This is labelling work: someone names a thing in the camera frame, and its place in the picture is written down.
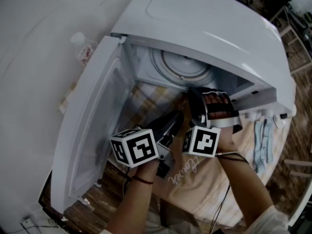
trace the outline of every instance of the bracelet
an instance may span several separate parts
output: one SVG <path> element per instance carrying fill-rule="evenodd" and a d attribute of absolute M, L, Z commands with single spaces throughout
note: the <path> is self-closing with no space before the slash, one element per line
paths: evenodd
<path fill-rule="evenodd" d="M 137 180 L 137 181 L 140 181 L 140 182 L 142 182 L 142 183 L 144 183 L 144 184 L 148 184 L 148 185 L 152 185 L 152 184 L 154 183 L 154 182 L 148 182 L 148 181 L 146 181 L 146 180 L 144 180 L 144 179 L 141 179 L 141 178 L 139 178 L 139 177 L 137 177 L 137 176 L 133 176 L 132 179 L 135 179 L 135 180 Z"/>

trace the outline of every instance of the sleeve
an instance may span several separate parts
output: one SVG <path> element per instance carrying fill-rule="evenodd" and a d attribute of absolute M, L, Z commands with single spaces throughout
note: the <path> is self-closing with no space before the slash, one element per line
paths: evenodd
<path fill-rule="evenodd" d="M 100 234 L 112 234 L 112 233 L 110 233 L 109 231 L 107 231 L 107 230 L 103 230 L 103 231 L 101 231 L 101 233 Z"/>
<path fill-rule="evenodd" d="M 252 225 L 246 230 L 246 234 L 289 234 L 288 218 L 279 212 L 274 205 L 269 207 Z"/>

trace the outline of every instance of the wooden floor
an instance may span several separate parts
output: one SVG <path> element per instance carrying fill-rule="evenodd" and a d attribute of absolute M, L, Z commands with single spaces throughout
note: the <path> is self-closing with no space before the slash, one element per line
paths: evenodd
<path fill-rule="evenodd" d="M 259 1 L 253 3 L 251 7 L 253 10 L 261 12 Z M 290 66 L 296 66 L 298 60 L 300 61 L 300 57 L 290 57 Z M 293 78 L 297 84 L 295 101 L 297 115 L 292 119 L 282 155 L 267 184 L 267 188 L 277 208 L 288 215 L 295 209 L 299 202 L 307 186 L 308 179 L 289 175 L 291 167 L 285 165 L 283 160 L 286 158 L 303 161 L 312 160 L 312 155 L 310 154 L 312 144 L 312 68 L 296 73 L 293 75 Z M 292 169 L 311 173 L 311 169 L 309 168 L 292 167 Z M 105 228 L 112 213 L 122 200 L 122 183 L 124 182 L 124 178 L 114 166 L 108 164 L 103 178 L 99 182 L 102 184 L 101 188 L 93 186 L 83 196 L 83 198 L 86 197 L 90 201 L 92 207 L 87 207 L 80 202 L 76 202 L 64 213 L 68 221 L 61 221 L 63 215 L 50 207 L 50 184 L 47 185 L 42 193 L 40 202 L 50 217 L 56 220 L 60 226 L 64 226 L 70 233 L 98 234 Z M 208 233 L 210 224 L 199 223 L 203 233 Z M 222 226 L 221 228 L 224 233 L 243 233 L 244 222 L 242 221 L 231 229 Z"/>

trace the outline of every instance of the washing machine door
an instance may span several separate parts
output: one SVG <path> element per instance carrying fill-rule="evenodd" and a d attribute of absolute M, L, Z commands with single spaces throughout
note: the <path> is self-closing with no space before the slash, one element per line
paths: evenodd
<path fill-rule="evenodd" d="M 51 206 L 60 213 L 92 187 L 106 165 L 109 137 L 135 84 L 122 41 L 103 38 L 66 110 L 51 180 Z"/>

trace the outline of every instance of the fiducial marker cube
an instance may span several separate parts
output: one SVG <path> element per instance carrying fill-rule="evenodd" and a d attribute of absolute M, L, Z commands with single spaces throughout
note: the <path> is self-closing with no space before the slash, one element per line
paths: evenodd
<path fill-rule="evenodd" d="M 220 128 L 205 128 L 195 126 L 186 132 L 182 153 L 214 157 L 218 146 Z"/>
<path fill-rule="evenodd" d="M 151 129 L 128 129 L 110 137 L 116 160 L 130 168 L 158 158 Z"/>

